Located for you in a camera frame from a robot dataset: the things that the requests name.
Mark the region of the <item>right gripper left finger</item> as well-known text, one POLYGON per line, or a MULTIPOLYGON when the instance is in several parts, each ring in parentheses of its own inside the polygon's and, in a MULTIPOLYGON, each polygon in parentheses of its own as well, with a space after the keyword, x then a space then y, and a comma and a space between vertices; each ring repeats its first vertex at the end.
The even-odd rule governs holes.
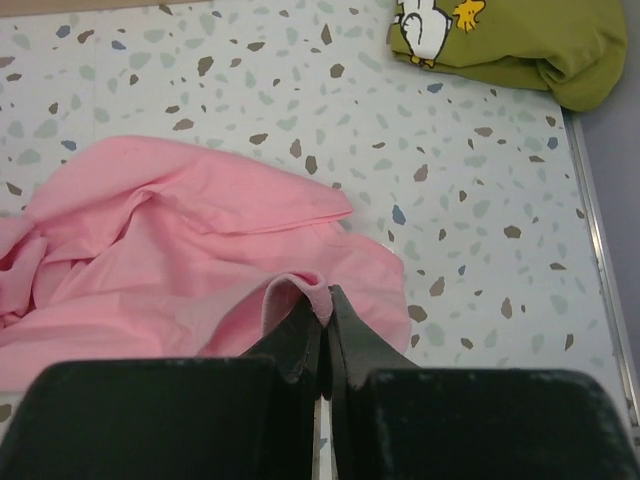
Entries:
POLYGON ((1 443, 5 479, 309 479, 321 325, 310 302, 237 358, 45 369, 1 443))

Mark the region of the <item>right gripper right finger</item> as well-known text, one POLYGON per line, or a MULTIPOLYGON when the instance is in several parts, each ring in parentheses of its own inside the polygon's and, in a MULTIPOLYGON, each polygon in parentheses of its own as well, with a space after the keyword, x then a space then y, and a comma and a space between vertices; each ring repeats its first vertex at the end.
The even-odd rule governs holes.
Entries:
POLYGON ((325 331, 339 479, 635 479, 609 395, 563 369, 423 368, 331 289, 325 331))

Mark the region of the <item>pink t shirt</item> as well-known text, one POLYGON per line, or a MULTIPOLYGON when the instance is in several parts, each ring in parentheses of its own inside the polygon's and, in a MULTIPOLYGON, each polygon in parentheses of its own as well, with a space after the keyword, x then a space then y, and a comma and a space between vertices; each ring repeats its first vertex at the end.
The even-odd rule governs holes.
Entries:
POLYGON ((124 136, 1 221, 1 388, 69 360, 236 356, 330 287, 398 351, 402 261, 346 231, 343 192, 227 152, 124 136))

